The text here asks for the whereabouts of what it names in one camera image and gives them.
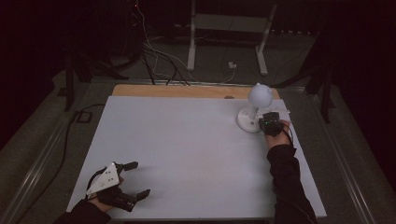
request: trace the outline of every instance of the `hand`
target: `hand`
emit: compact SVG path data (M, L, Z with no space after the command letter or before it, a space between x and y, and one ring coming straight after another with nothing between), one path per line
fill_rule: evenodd
M279 122L284 124L283 130L286 133L289 133L290 122L285 121L283 119L280 119ZM268 145L269 149L271 149L272 147L278 146L278 145L290 145L289 138L286 136L286 134L284 132L281 132L276 137L266 134L265 140L267 141L267 145Z
M122 184L124 179L121 176L119 176L119 179L120 179L120 184ZM104 213L113 208L113 206L110 206L110 205L107 205L107 204L99 202L99 199L98 199L96 193L93 193L91 195L91 197L88 200L88 202L89 203L93 203L96 207L98 207Z

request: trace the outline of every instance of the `black equipment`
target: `black equipment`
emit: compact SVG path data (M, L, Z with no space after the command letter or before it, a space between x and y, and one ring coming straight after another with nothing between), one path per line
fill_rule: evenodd
M267 135L276 137L283 131L284 124L279 122L279 113L269 112L259 119L260 129Z
M128 195L122 192L119 188L120 181L119 175L122 170L128 171L137 167L137 161L128 164L116 164L112 162L109 167L96 172L90 179L87 187L87 195L85 200L88 199L88 195L96 193L100 203L107 204L109 206L117 207L128 212L132 212L137 202L144 200L149 196L150 189L146 189L135 196ZM91 186L93 179L97 175L105 173L107 180L101 180L100 178Z

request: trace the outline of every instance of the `round lamp shade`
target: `round lamp shade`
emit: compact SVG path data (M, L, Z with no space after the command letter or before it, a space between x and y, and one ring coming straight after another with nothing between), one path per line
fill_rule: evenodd
M257 83L256 86L251 89L248 100L253 106L265 108L272 103L272 90L268 86Z

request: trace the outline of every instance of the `black device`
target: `black device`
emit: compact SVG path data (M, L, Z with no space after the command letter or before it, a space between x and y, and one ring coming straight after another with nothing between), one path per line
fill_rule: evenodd
M260 129L267 135L276 137L283 131L283 123L279 122L279 113L269 112L259 119Z
M117 168L117 175L120 175L122 170L125 170L125 171L133 170L138 165L137 161L130 162L128 164L117 164L117 163L113 162L113 164ZM105 171L106 171L106 168L102 169L100 171L97 171L90 179L87 189L91 186L93 179L97 175L101 175ZM112 186L107 189L102 189L100 191L97 191L96 195L97 195L99 202L123 209L128 212L132 212L136 203L147 198L150 193L150 189L146 189L140 193L137 193L135 196L125 194L119 188L119 185L120 184Z

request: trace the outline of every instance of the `metal stand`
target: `metal stand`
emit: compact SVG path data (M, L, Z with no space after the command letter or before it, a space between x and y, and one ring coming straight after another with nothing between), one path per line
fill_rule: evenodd
M196 29L243 31L243 32L262 33L262 42L260 43L260 45L256 46L256 54L257 54L257 61L260 67L260 73L263 76L267 76L268 70L265 64L262 51L264 49L268 35L271 31L271 25L275 16L275 12L276 12L276 4L272 5L270 15L266 19L196 14L195 0L191 0L191 36L190 36L189 59L187 61L187 70L192 72L195 67L195 51L196 51L195 30ZM240 26L238 26L238 24L233 24L233 20L241 21L239 22ZM221 27L221 25L224 25L224 23L227 23L228 21L231 21L231 24L228 25L228 28L224 28L224 26Z

